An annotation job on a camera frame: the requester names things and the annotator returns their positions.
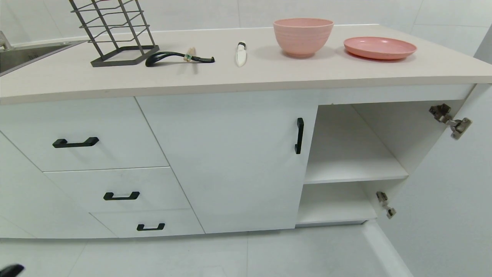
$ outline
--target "white knife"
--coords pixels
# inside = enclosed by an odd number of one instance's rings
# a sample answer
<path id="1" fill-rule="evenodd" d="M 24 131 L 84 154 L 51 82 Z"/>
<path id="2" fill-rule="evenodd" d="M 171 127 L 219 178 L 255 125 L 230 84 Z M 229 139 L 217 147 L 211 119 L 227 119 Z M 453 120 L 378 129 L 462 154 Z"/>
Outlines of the white knife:
<path id="1" fill-rule="evenodd" d="M 239 67 L 242 67 L 246 63 L 246 43 L 244 41 L 240 41 L 238 43 L 238 50 L 236 51 L 236 64 Z"/>

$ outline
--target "white drawer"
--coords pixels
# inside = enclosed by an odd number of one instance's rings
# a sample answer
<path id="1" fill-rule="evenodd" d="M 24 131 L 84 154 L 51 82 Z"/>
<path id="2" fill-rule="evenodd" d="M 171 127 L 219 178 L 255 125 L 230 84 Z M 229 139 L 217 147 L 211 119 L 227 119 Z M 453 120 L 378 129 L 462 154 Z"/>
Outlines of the white drawer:
<path id="1" fill-rule="evenodd" d="M 191 208 L 170 167 L 45 174 L 88 212 Z"/>
<path id="2" fill-rule="evenodd" d="M 119 238 L 204 234 L 192 209 L 96 212 L 92 215 Z"/>
<path id="3" fill-rule="evenodd" d="M 44 172 L 169 165 L 134 98 L 5 105 L 0 130 Z"/>

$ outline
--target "stainless steel sink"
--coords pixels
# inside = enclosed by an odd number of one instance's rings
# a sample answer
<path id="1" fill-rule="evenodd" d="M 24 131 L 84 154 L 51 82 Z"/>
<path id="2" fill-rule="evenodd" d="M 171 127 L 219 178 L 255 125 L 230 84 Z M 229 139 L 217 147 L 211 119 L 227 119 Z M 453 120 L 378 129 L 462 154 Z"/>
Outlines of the stainless steel sink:
<path id="1" fill-rule="evenodd" d="M 82 42 L 86 42 L 86 40 L 12 47 L 8 50 L 0 50 L 0 76 Z"/>

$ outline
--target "dish rack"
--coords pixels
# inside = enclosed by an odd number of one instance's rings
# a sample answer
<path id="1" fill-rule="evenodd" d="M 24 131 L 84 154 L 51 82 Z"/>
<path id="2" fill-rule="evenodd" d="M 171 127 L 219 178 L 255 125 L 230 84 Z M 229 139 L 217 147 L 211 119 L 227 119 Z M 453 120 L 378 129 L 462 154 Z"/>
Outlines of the dish rack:
<path id="1" fill-rule="evenodd" d="M 99 58 L 91 62 L 91 65 L 93 67 L 136 65 L 142 62 L 143 60 L 147 59 L 150 55 L 152 55 L 153 53 L 159 50 L 159 46 L 155 44 L 154 38 L 152 38 L 152 34 L 149 29 L 150 25 L 147 24 L 147 21 L 145 20 L 144 11 L 142 11 L 142 8 L 140 7 L 140 3 L 138 2 L 138 0 L 126 0 L 124 2 L 123 0 L 91 0 L 91 3 L 83 5 L 81 7 L 77 7 L 77 5 L 75 4 L 75 0 L 69 0 L 69 1 L 73 7 L 73 11 L 71 12 L 77 15 L 77 17 L 79 18 L 82 24 L 79 28 L 82 28 L 86 31 L 90 39 L 89 43 L 92 43 L 94 45 L 94 47 L 96 48 L 97 52 L 100 55 Z M 99 7 L 100 2 L 103 1 L 118 2 L 118 5 L 112 7 Z M 135 2 L 136 8 L 127 9 L 128 4 L 131 2 Z M 83 14 L 89 14 L 94 12 L 97 14 L 97 16 L 95 18 L 90 19 L 89 21 L 86 21 L 82 16 Z M 118 15 L 118 14 L 122 14 L 125 18 L 125 21 L 123 21 L 121 24 L 107 24 L 105 16 L 113 17 L 114 15 Z M 141 17 L 143 24 L 137 24 L 137 25 L 133 24 L 132 20 L 139 17 Z M 104 30 L 94 35 L 92 33 L 92 30 L 95 28 L 100 28 L 100 29 L 104 28 Z M 111 30 L 116 28 L 129 28 L 131 34 L 133 35 L 133 38 L 119 39 L 119 40 L 115 39 Z M 142 43 L 140 42 L 138 36 L 145 31 L 147 31 L 147 34 L 149 35 L 152 45 L 142 45 Z M 109 36 L 109 39 L 99 40 L 99 41 L 96 40 L 102 34 L 107 34 Z M 131 43 L 133 41 L 135 41 L 136 45 L 118 46 L 118 42 Z M 99 46 L 99 43 L 112 43 L 115 47 L 115 50 L 107 54 L 103 54 L 101 47 Z M 141 55 L 133 60 L 108 61 L 108 59 L 118 55 L 119 53 L 129 50 L 139 50 Z"/>

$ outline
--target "tile floor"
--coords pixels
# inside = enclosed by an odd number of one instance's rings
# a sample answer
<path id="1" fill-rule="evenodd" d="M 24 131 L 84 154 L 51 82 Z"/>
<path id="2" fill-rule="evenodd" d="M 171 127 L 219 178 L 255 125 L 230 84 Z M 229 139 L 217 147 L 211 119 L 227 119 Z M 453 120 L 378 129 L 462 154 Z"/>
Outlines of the tile floor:
<path id="1" fill-rule="evenodd" d="M 21 277 L 386 277 L 362 225 L 183 237 L 0 240 Z"/>

